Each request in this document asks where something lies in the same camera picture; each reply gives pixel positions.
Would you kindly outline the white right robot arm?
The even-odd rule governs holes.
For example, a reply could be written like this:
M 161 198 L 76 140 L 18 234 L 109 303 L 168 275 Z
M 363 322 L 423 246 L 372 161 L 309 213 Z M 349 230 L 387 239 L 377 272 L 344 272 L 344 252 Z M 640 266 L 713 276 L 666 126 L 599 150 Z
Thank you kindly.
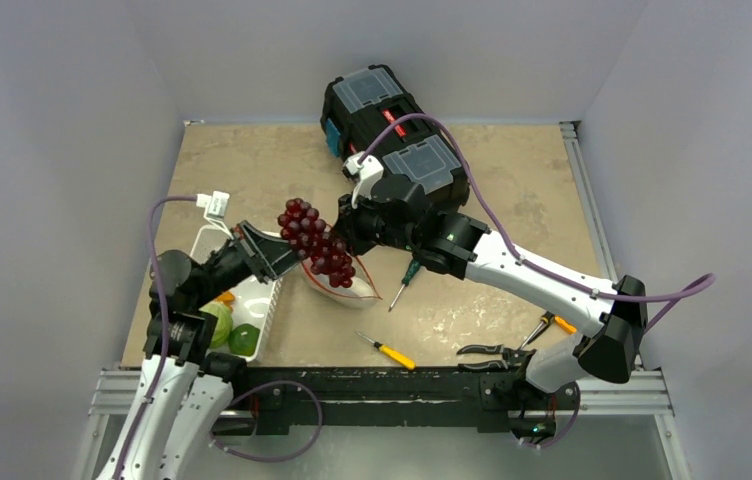
M 568 338 L 527 354 L 513 381 L 521 404 L 536 407 L 585 376 L 629 381 L 647 324 L 641 280 L 593 277 L 529 252 L 480 220 L 440 209 L 404 175 L 378 180 L 368 196 L 341 196 L 333 229 L 355 255 L 406 250 L 433 273 L 510 293 L 574 326 Z

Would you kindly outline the red grape bunch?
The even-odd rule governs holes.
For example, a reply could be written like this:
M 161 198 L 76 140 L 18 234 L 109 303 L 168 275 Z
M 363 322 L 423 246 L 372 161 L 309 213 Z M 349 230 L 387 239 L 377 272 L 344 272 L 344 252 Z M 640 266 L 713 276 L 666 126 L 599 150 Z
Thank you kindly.
M 333 233 L 319 211 L 302 198 L 286 201 L 277 217 L 280 236 L 303 261 L 309 260 L 314 275 L 326 275 L 332 287 L 349 287 L 356 270 L 347 244 Z

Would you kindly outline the green cabbage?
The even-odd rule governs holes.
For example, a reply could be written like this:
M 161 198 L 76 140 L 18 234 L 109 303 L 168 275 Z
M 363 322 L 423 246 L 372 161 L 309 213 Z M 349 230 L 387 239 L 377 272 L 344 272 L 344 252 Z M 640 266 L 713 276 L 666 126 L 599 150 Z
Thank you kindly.
M 209 348 L 216 349 L 226 345 L 233 329 L 232 308 L 226 303 L 214 301 L 201 307 L 200 311 L 216 318 Z

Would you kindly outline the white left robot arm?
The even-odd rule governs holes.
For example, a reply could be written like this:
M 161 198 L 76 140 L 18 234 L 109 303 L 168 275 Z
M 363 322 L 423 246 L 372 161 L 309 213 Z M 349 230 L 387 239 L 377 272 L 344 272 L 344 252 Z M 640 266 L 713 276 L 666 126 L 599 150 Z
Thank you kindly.
M 255 279 L 270 283 L 299 263 L 277 233 L 240 223 L 199 262 L 182 250 L 151 260 L 150 322 L 137 390 L 101 479 L 180 479 L 224 408 L 249 399 L 245 360 L 211 349 L 218 320 L 204 311 Z

